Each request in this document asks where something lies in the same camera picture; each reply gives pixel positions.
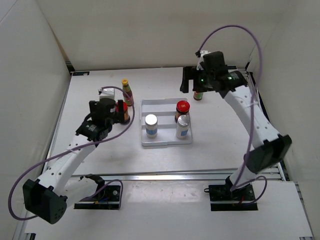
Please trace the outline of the red-lid chili jar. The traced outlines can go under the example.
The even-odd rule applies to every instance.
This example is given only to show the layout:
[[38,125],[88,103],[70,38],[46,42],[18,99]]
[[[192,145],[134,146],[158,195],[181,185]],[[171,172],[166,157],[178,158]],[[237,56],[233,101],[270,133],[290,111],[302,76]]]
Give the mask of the red-lid chili jar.
[[178,118],[181,115],[187,115],[189,113],[190,110],[190,104],[188,101],[186,100],[180,100],[177,104],[176,104],[176,113],[174,116],[174,120],[177,123],[178,122]]
[[[119,122],[122,125],[127,125],[130,122],[130,115],[128,112],[128,105],[126,104],[126,102],[123,102],[123,106],[124,106],[124,122]],[[116,103],[116,115],[117,115],[117,119],[119,120],[119,115],[118,115],[118,102]]]

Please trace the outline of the yellow-cap sauce bottle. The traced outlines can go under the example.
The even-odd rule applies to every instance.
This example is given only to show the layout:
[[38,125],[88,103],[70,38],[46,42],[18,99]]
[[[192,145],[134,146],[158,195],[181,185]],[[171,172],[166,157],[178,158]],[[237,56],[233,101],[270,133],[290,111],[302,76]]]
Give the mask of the yellow-cap sauce bottle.
[[131,87],[129,85],[129,81],[127,79],[123,79],[121,83],[122,83],[122,89],[125,92],[123,94],[124,101],[126,102],[128,107],[131,107],[134,104],[134,98],[133,98]]
[[195,91],[193,93],[193,99],[196,100],[196,101],[201,101],[203,99],[203,95],[204,93],[203,92],[197,92]]

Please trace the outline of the silver-lid white shaker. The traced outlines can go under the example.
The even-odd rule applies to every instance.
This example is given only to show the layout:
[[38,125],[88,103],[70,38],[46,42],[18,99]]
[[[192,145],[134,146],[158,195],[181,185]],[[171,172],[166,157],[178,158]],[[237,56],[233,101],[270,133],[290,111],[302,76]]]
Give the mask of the silver-lid white shaker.
[[158,134],[158,118],[154,114],[145,117],[145,131],[149,138],[155,138]]
[[176,137],[178,139],[184,139],[187,137],[191,119],[189,115],[181,115],[177,119]]

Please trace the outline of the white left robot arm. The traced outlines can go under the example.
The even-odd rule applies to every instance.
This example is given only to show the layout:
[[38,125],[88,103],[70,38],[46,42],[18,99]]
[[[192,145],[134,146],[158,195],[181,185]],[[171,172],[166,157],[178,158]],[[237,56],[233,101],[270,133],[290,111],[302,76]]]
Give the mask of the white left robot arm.
[[28,179],[22,186],[25,208],[50,224],[57,223],[67,207],[74,203],[104,198],[105,181],[100,176],[90,173],[76,180],[70,178],[99,142],[108,136],[113,124],[125,122],[124,101],[91,100],[89,110],[68,145],[66,155],[58,157],[36,180]]

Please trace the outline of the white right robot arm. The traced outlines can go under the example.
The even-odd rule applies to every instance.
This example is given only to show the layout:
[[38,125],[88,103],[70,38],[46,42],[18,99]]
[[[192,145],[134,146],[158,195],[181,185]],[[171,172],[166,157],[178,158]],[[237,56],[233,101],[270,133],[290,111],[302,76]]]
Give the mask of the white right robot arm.
[[194,92],[220,94],[249,135],[243,164],[228,177],[229,184],[224,188],[226,197],[236,200],[242,195],[243,187],[253,182],[262,170],[285,157],[292,139],[289,135],[281,135],[273,127],[255,101],[254,91],[250,89],[248,81],[240,71],[229,71],[221,51],[201,50],[196,52],[196,56],[196,66],[183,68],[180,91],[188,93],[189,81],[193,81]]

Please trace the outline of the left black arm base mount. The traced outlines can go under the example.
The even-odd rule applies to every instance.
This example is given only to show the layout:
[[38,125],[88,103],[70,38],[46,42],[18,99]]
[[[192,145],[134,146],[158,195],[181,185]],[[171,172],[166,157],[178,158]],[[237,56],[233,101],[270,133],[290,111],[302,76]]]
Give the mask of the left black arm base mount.
[[101,176],[88,174],[81,176],[93,180],[97,184],[96,193],[86,200],[81,200],[74,204],[75,210],[120,210],[124,184],[119,179],[106,182]]

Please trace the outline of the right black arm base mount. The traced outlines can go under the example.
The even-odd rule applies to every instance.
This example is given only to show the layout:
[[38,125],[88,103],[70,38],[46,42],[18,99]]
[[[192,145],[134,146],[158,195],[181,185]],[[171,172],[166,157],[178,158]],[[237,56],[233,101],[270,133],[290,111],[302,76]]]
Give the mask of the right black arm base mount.
[[224,184],[209,185],[203,191],[209,194],[212,212],[257,211],[256,197],[251,183],[230,191],[232,183],[227,177]]

